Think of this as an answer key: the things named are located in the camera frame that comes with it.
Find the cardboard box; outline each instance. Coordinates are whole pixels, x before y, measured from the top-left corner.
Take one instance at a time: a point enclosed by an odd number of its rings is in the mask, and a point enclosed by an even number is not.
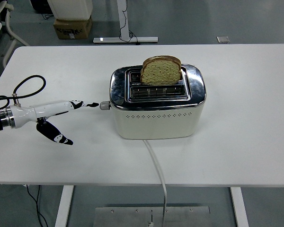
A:
[[[93,21],[88,20],[58,20],[56,19],[53,27],[59,39],[86,39],[89,36]]]

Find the chair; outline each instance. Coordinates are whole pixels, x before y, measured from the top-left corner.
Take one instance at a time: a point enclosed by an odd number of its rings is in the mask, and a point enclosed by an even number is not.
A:
[[[29,46],[29,44],[27,42],[25,42],[22,38],[20,38],[18,35],[16,35],[10,28],[10,25],[9,25],[10,12],[14,10],[14,6],[11,5],[11,4],[8,4],[7,1],[4,0],[4,1],[0,2],[0,14],[3,12],[4,9],[6,9],[5,28],[6,28],[7,33],[9,34],[12,42],[11,42],[8,50],[6,51],[6,53],[3,57],[3,60],[2,60],[3,68],[6,67],[7,61],[9,59],[12,51],[14,50],[17,41],[22,43],[25,46]]]

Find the power cord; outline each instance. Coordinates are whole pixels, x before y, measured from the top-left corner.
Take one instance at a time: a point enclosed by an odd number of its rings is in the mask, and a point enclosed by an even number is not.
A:
[[[122,40],[122,41],[124,41],[124,42],[129,43],[133,37],[136,37],[136,35],[135,35],[131,30],[128,30],[128,31],[129,31],[129,37],[130,37],[130,39],[129,39],[128,41],[126,41],[126,40],[123,40],[123,39],[121,38],[121,30],[122,30],[122,28],[124,28],[124,27],[126,26],[126,22],[127,22],[127,18],[126,18],[126,15],[125,15],[125,12],[126,12],[126,11],[127,11],[127,0],[126,0],[126,8],[125,8],[124,11],[122,10],[123,15],[124,15],[124,17],[125,17],[125,23],[124,23],[124,26],[120,28],[119,39]]]
[[[162,172],[162,169],[161,169],[161,166],[158,162],[158,159],[156,157],[156,154],[155,152],[152,150],[149,142],[147,140],[143,140],[145,146],[147,147],[150,155],[151,155],[151,158],[152,158],[152,161],[156,167],[156,170],[157,170],[157,173],[159,175],[159,178],[160,178],[160,181],[161,181],[161,184],[162,184],[162,187],[163,187],[163,191],[164,191],[164,206],[163,206],[163,217],[162,217],[162,227],[164,227],[164,221],[165,221],[165,214],[166,214],[166,205],[167,205],[167,191],[166,191],[166,186],[165,186],[165,180],[164,180],[164,176],[163,176],[163,172]]]
[[[43,15],[43,13],[41,13],[41,15],[42,15],[44,20],[48,20],[49,18],[53,17],[53,14],[45,14],[45,15]]]
[[[38,199],[39,199],[39,194],[40,194],[40,185],[38,185],[38,195],[37,195],[37,199],[35,199],[32,194],[29,192],[29,189],[28,189],[28,185],[27,186],[27,193],[29,194],[30,197],[33,198],[33,200],[35,201],[36,203],[36,209],[37,209],[37,216],[38,216],[38,220],[39,220],[39,224],[41,227],[43,227],[42,225],[42,222],[41,222],[41,219],[40,219],[40,216],[43,218],[43,220],[45,221],[45,224],[46,224],[46,227],[48,227],[48,224],[47,224],[47,221],[45,219],[45,217],[40,213],[39,209],[40,209],[40,206],[38,206]]]

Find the toaster knob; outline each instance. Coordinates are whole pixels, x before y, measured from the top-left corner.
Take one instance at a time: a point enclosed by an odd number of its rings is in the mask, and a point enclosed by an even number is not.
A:
[[[110,102],[104,101],[100,103],[100,109],[101,110],[109,110],[110,109]]]

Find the metal plate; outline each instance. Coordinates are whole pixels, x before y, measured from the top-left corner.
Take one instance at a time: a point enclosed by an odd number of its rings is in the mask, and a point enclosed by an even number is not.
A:
[[[220,44],[230,44],[228,36],[217,36],[218,43]]]
[[[209,207],[167,207],[165,227],[211,227]],[[97,207],[94,227],[162,225],[163,207]]]

